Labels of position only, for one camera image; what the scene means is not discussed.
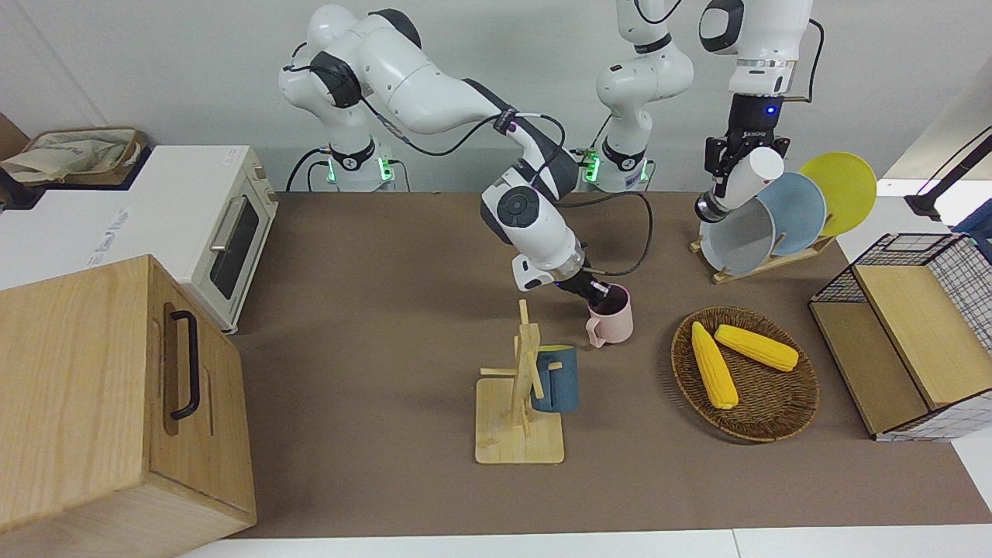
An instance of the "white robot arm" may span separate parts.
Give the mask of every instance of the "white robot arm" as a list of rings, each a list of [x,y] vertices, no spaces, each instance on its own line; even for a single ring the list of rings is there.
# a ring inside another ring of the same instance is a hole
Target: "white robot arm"
[[[644,107],[688,89],[693,73],[692,61],[672,41],[668,25],[646,21],[664,19],[665,0],[616,0],[616,9],[617,31],[638,56],[604,69],[596,80],[596,94],[611,118],[595,146],[596,169],[591,175],[605,192],[623,192],[638,184],[653,127]]]
[[[338,6],[322,10],[346,12]],[[578,166],[563,148],[483,85],[440,71],[421,50],[416,29],[402,13],[382,10],[362,20],[348,16],[342,13],[343,23],[326,33],[330,39],[308,64],[286,71],[308,70],[319,80],[325,100],[339,109],[366,103],[408,143],[368,104],[366,95],[378,95],[390,117],[421,134],[491,120],[498,132],[523,148],[517,163],[483,193],[480,208],[493,232],[520,252],[513,261],[518,288],[554,282],[590,304],[602,300],[607,287],[583,271],[588,262],[580,243],[552,204],[571,192],[578,179]]]
[[[782,176],[789,138],[775,126],[793,80],[812,0],[711,0],[699,19],[703,47],[736,55],[727,132],[706,140],[713,188],[696,201],[699,218],[718,222]]]
[[[327,138],[327,164],[336,186],[347,192],[374,192],[383,185],[383,146],[369,133],[365,112],[355,106],[339,108],[327,102],[322,82],[312,73],[292,71],[307,65],[316,53],[339,40],[357,21],[340,6],[323,6],[313,13],[307,40],[293,52],[289,66],[279,71],[279,89],[293,106],[316,116]]]

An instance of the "mug handle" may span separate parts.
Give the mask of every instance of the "mug handle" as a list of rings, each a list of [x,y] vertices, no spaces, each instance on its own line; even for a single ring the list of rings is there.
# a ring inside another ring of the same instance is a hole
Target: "mug handle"
[[[597,349],[601,349],[606,344],[606,340],[596,335],[596,326],[599,325],[599,318],[589,318],[585,323],[585,330],[589,333],[589,344]]]

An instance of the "yellow corn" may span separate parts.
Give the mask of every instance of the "yellow corn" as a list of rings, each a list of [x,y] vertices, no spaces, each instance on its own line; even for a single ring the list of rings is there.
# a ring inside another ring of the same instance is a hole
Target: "yellow corn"
[[[692,353],[702,375],[702,385],[706,388],[709,402],[717,409],[731,409],[737,406],[737,388],[730,377],[727,363],[723,361],[720,348],[709,332],[699,322],[692,322]]]
[[[800,354],[788,345],[726,324],[716,329],[715,337],[721,345],[782,372],[791,371],[800,360]]]

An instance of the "brown tabletop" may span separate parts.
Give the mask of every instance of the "brown tabletop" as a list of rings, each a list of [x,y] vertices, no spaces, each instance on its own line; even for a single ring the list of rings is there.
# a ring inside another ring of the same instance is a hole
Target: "brown tabletop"
[[[992,521],[950,444],[869,439],[806,307],[844,267],[840,250],[713,285],[687,249],[693,198],[650,194],[650,256],[617,281],[632,293],[628,342],[592,349],[581,299],[554,286],[526,295],[545,343],[579,347],[580,405],[562,416],[563,464],[482,466],[478,368],[512,361],[522,293],[516,252],[481,222],[478,195],[283,196],[233,337],[259,518],[238,536]],[[562,212],[597,267],[640,254],[638,200]],[[767,316],[808,353],[820,404],[796,438],[737,443],[683,401],[672,336],[718,305]]]

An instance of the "wicker tray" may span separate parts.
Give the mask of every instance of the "wicker tray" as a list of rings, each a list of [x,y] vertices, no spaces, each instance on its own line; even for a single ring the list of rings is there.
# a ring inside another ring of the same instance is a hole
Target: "wicker tray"
[[[711,334],[720,324],[761,334],[797,350],[799,363],[791,372],[780,372],[717,344],[730,368],[740,403],[733,409],[714,409],[692,353],[692,322],[700,322]],[[737,438],[752,442],[790,438],[809,426],[816,414],[819,384],[806,353],[789,334],[750,310],[713,307],[689,315],[672,340],[672,368],[692,408],[710,424]]]

